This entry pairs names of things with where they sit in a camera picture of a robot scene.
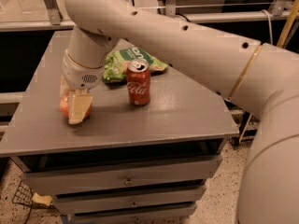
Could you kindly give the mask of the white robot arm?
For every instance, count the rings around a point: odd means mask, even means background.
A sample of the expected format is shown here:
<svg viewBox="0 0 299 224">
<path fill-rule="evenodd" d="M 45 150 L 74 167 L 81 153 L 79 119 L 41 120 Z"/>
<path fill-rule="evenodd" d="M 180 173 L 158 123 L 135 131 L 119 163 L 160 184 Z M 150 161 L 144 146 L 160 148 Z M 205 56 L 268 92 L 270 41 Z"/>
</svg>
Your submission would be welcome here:
<svg viewBox="0 0 299 224">
<path fill-rule="evenodd" d="M 299 224 L 299 57 L 259 41 L 154 14 L 125 0 L 64 0 L 75 27 L 65 58 L 102 66 L 119 39 L 172 64 L 259 119 L 235 224 Z"/>
</svg>

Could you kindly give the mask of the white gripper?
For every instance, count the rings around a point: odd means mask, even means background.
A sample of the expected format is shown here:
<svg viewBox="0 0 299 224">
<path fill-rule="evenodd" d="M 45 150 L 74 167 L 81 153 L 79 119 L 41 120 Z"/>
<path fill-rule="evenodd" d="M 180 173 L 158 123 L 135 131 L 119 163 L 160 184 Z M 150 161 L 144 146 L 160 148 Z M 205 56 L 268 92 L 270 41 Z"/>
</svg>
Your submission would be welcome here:
<svg viewBox="0 0 299 224">
<path fill-rule="evenodd" d="M 68 54 L 64 52 L 62 64 L 60 97 L 63 98 L 68 93 L 68 122 L 70 124 L 81 123 L 89 114 L 92 107 L 93 96 L 84 89 L 96 87 L 101 78 L 101 66 L 95 68 L 86 67 L 75 62 Z"/>
</svg>

